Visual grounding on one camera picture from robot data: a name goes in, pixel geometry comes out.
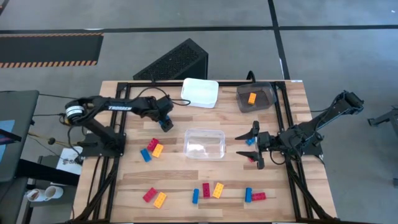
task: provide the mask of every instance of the wooden tabletop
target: wooden tabletop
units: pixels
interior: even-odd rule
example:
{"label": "wooden tabletop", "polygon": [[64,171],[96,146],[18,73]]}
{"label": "wooden tabletop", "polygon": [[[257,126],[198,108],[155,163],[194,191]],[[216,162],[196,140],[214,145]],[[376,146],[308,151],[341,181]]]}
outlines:
{"label": "wooden tabletop", "polygon": [[[117,81],[103,82],[101,96],[114,97]],[[294,123],[311,120],[310,108],[302,82],[286,81],[287,93]],[[143,88],[132,88],[130,98]],[[181,87],[162,87],[172,98],[180,98]],[[147,90],[142,96],[162,97],[159,90]],[[279,127],[274,106],[268,110],[241,113],[235,99],[236,87],[221,86],[218,101],[213,109],[192,106],[175,106],[169,113],[174,127],[164,133],[159,124],[149,118],[128,113],[126,121],[127,145],[121,158],[113,202],[112,222],[271,222],[294,221],[294,211],[287,180],[286,166],[271,162],[268,153],[263,153],[266,167],[257,170],[255,163],[237,155],[236,151],[253,151],[235,137],[247,133],[254,120],[260,122],[261,131],[277,134]],[[285,127],[288,127],[281,93],[280,105]],[[109,125],[111,112],[97,115],[103,125]],[[183,153],[184,135],[187,129],[222,130],[226,137],[226,154],[221,161],[199,161],[187,158]],[[159,158],[144,162],[140,150],[152,138],[164,145]],[[333,199],[323,164],[314,156],[303,156],[303,166],[308,189],[327,213],[336,216]],[[96,158],[84,161],[75,197],[75,213],[80,214],[86,206]],[[98,186],[98,166],[93,194]],[[211,192],[217,182],[224,185],[219,199],[203,198],[202,183],[209,182]],[[151,188],[163,192],[167,198],[161,209],[154,207],[154,199],[146,203],[142,196]],[[245,188],[253,193],[265,192],[267,199],[245,203]],[[192,203],[193,189],[200,189],[198,204]],[[297,189],[302,216],[305,217],[302,194]],[[104,215],[106,200],[101,205]]]}

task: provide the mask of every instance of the red lego brick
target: red lego brick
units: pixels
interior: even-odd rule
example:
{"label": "red lego brick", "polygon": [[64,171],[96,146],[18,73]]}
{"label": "red lego brick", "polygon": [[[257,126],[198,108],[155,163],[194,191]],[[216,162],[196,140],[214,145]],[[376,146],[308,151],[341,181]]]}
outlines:
{"label": "red lego brick", "polygon": [[155,197],[157,191],[151,187],[148,192],[142,197],[146,202],[150,202]]}
{"label": "red lego brick", "polygon": [[210,185],[209,183],[203,184],[203,198],[210,198]]}
{"label": "red lego brick", "polygon": [[256,194],[252,194],[251,195],[251,200],[252,201],[256,201],[256,200],[265,200],[266,197],[266,193],[261,192],[261,193],[256,193]]}
{"label": "red lego brick", "polygon": [[156,138],[153,138],[153,139],[150,141],[149,145],[147,146],[147,149],[148,149],[149,151],[153,151],[158,143],[159,143],[159,140],[157,140]]}

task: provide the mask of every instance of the yellow lego brick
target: yellow lego brick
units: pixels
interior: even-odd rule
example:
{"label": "yellow lego brick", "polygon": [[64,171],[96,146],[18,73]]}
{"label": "yellow lego brick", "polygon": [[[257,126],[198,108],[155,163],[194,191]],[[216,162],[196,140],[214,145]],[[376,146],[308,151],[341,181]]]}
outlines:
{"label": "yellow lego brick", "polygon": [[216,188],[213,191],[213,197],[220,198],[223,188],[224,188],[223,184],[217,183]]}
{"label": "yellow lego brick", "polygon": [[154,149],[154,152],[152,153],[152,155],[154,157],[156,157],[156,158],[159,158],[160,153],[162,152],[162,150],[163,150],[163,145],[157,144],[155,149]]}
{"label": "yellow lego brick", "polygon": [[256,101],[256,96],[257,95],[255,93],[250,93],[248,103],[251,104],[251,105],[254,105],[254,102]]}
{"label": "yellow lego brick", "polygon": [[167,195],[165,193],[163,193],[163,192],[159,193],[159,195],[157,196],[155,203],[154,203],[155,207],[161,208],[166,197],[167,197]]}

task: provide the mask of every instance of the blue block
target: blue block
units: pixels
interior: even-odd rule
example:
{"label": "blue block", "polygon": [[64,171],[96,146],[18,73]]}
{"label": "blue block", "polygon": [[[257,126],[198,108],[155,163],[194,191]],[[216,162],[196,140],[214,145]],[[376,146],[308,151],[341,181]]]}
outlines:
{"label": "blue block", "polygon": [[247,203],[251,202],[251,191],[251,187],[246,187],[246,198],[244,199],[244,201]]}
{"label": "blue block", "polygon": [[[170,119],[170,117],[168,115],[166,115],[166,120]],[[159,124],[162,125],[163,122],[159,121]]]}
{"label": "blue block", "polygon": [[141,150],[141,155],[143,156],[145,162],[149,162],[152,158],[149,155],[149,152],[147,149]]}
{"label": "blue block", "polygon": [[198,197],[199,197],[199,189],[193,189],[192,203],[197,204],[198,203]]}
{"label": "blue block", "polygon": [[246,140],[246,144],[251,146],[254,143],[254,138]]}

